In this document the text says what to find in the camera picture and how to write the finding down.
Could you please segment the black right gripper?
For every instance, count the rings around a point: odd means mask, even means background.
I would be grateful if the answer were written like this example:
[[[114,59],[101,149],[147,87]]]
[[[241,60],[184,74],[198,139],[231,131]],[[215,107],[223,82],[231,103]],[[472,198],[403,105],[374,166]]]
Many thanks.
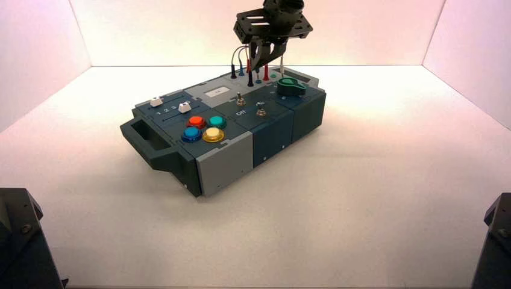
[[[282,57],[286,51],[287,42],[271,43],[269,40],[303,39],[313,27],[302,13],[259,8],[237,14],[233,31],[241,43],[250,43],[251,70],[255,71]]]

